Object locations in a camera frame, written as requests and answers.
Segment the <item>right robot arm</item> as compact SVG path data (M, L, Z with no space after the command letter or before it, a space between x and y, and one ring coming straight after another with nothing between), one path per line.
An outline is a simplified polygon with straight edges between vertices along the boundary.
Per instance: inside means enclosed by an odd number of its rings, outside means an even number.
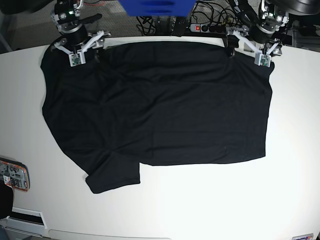
M99 49L104 46L105 38L111 36L108 31L99 30L89 33L87 24L92 24L102 18L102 14L81 19L83 0L58 0L54 5L51 19L55 24L61 39L53 44L53 48L67 54L71 67L86 63L85 53L89 49Z

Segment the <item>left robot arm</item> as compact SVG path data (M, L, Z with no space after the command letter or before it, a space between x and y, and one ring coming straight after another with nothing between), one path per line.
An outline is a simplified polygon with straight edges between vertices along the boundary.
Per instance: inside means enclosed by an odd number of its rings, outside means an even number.
M227 36L244 42L254 53L254 63L269 67L274 55L282 54L282 40L273 35L285 27L290 15L309 16L320 12L318 0L261 0L255 12L247 0L230 0L229 4L242 26L225 29Z

